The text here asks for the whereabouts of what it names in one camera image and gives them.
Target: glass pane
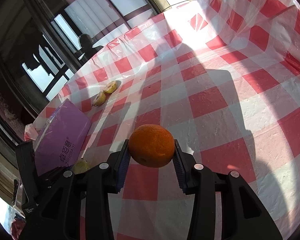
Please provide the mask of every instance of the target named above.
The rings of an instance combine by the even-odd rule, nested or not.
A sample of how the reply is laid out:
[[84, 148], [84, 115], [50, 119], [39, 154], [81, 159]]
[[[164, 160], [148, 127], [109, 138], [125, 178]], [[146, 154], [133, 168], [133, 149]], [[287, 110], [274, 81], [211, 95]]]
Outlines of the glass pane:
[[149, 9], [145, 12], [136, 15], [135, 17], [131, 18], [127, 22], [131, 26], [131, 28], [134, 28], [140, 25], [141, 23], [145, 22], [147, 19], [150, 19], [152, 16], [153, 16], [153, 11]]
[[41, 65], [34, 70], [28, 69], [25, 63], [23, 63], [22, 66], [41, 92], [44, 92], [53, 80], [53, 76], [51, 74], [48, 75]]
[[70, 79], [70, 78], [72, 78], [72, 76], [74, 75], [74, 73], [73, 73], [70, 69], [68, 69], [68, 70], [66, 71], [66, 75], [67, 75], [67, 77]]
[[51, 101], [62, 89], [62, 87], [67, 83], [67, 79], [62, 76], [57, 83], [53, 86], [53, 88], [50, 90], [50, 92], [47, 95], [47, 99]]
[[41, 60], [44, 61], [44, 66], [46, 67], [45, 70], [47, 73], [56, 75], [58, 70], [58, 62], [55, 60], [55, 58], [51, 58], [51, 52], [48, 47], [41, 47], [39, 44], [39, 59], [35, 57], [38, 63], [40, 63]]
[[112, 24], [116, 26], [117, 21], [124, 22], [118, 11], [107, 0], [74, 0], [65, 11], [80, 31], [90, 37], [106, 32], [107, 27]]
[[129, 29], [126, 27], [126, 25], [122, 24], [118, 28], [114, 29], [113, 31], [102, 37], [100, 40], [98, 40], [95, 44], [93, 44], [93, 47], [95, 48], [97, 46], [106, 46], [113, 40], [114, 36], [120, 36], [120, 33], [126, 33], [128, 30]]
[[74, 46], [77, 48], [77, 50], [81, 49], [81, 46], [79, 44], [78, 36], [74, 33], [74, 30], [71, 29], [69, 24], [65, 21], [63, 16], [59, 14], [55, 21], [60, 26], [60, 28], [63, 30], [63, 32], [66, 34], [66, 36], [71, 40], [71, 42], [74, 44]]

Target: window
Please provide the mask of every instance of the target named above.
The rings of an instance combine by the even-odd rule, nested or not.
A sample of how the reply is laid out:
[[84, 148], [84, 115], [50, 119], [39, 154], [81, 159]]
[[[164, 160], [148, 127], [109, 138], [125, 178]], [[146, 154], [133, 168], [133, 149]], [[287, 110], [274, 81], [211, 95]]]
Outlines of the window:
[[22, 138], [25, 125], [102, 46], [154, 15], [148, 0], [5, 0], [0, 115]]
[[0, 198], [0, 224], [10, 234], [10, 211], [12, 207], [9, 206], [2, 198]]

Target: metal screw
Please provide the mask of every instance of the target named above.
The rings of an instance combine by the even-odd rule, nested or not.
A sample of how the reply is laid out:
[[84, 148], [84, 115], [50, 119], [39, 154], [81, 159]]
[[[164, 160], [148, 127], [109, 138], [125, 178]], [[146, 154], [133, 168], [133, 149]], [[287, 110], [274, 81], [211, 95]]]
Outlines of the metal screw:
[[101, 163], [101, 164], [99, 165], [99, 168], [102, 169], [102, 170], [105, 170], [105, 169], [107, 169], [108, 167], [109, 167], [109, 164], [108, 164], [108, 163]]
[[230, 174], [231, 174], [231, 176], [234, 177], [234, 178], [239, 177], [239, 172], [237, 172], [237, 171], [231, 171]]
[[65, 172], [63, 173], [63, 176], [64, 176], [65, 178], [69, 178], [69, 177], [71, 177], [71, 175], [72, 175], [72, 171], [65, 171]]
[[194, 165], [194, 168], [196, 170], [202, 170], [203, 169], [203, 165], [201, 163], [197, 163], [197, 164]]

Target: plastic sheet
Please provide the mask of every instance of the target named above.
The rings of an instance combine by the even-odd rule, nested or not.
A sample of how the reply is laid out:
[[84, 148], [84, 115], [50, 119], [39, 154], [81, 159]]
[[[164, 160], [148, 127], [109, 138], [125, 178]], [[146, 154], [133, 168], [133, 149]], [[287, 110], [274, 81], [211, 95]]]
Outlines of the plastic sheet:
[[[113, 80], [121, 86], [92, 108], [95, 95]], [[25, 136], [36, 138], [51, 109], [66, 98], [92, 122], [82, 147], [92, 166], [119, 150], [136, 127], [160, 124], [197, 162], [216, 172], [237, 170], [284, 239], [299, 225], [295, 0], [195, 0], [157, 15], [99, 51]], [[220, 239], [220, 194], [216, 200]], [[193, 196], [178, 188], [172, 163], [152, 169], [131, 160], [124, 188], [109, 203], [116, 239], [186, 239]]]

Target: purple box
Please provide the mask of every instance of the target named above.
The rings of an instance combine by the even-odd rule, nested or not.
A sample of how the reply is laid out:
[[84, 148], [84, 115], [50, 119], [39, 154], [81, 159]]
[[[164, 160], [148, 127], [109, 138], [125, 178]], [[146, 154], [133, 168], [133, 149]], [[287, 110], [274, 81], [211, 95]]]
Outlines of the purple box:
[[73, 165], [90, 126], [89, 118], [66, 99], [33, 143], [38, 176], [59, 166]]

